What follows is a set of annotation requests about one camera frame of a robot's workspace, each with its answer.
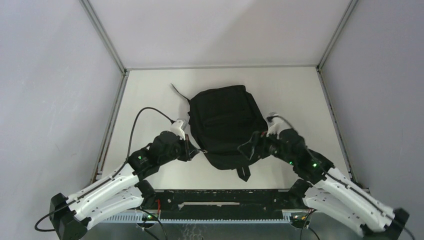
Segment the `black student backpack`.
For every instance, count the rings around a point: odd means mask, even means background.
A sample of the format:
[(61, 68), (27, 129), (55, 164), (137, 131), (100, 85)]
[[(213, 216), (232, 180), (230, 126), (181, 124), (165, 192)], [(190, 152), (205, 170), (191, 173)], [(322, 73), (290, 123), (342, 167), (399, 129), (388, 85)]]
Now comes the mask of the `black student backpack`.
[(243, 156), (238, 147), (254, 132), (268, 129), (266, 120), (245, 85), (211, 88), (187, 98), (190, 132), (209, 163), (218, 170), (236, 170), (243, 181), (251, 176), (256, 162)]

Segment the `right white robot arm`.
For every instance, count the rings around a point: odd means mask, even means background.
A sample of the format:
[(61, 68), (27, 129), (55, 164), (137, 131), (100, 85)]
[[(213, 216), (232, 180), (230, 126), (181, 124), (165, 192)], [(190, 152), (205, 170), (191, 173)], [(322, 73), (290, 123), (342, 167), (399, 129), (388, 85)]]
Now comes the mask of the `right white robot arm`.
[(403, 208), (392, 208), (376, 200), (345, 176), (322, 154), (309, 149), (294, 129), (279, 134), (254, 132), (238, 151), (249, 161), (269, 156), (280, 159), (298, 175), (289, 189), (289, 203), (295, 208), (322, 212), (367, 240), (397, 240), (410, 217)]

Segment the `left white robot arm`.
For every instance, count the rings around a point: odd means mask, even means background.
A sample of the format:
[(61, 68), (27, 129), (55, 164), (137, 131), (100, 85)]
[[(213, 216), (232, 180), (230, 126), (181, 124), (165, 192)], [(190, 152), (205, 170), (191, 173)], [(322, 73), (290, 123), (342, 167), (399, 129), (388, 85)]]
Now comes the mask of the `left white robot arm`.
[(153, 207), (157, 196), (146, 178), (173, 160), (187, 162), (199, 152), (189, 139), (163, 131), (101, 180), (69, 196), (54, 195), (48, 217), (53, 230), (61, 240), (79, 240), (115, 214), (140, 205), (145, 209)]

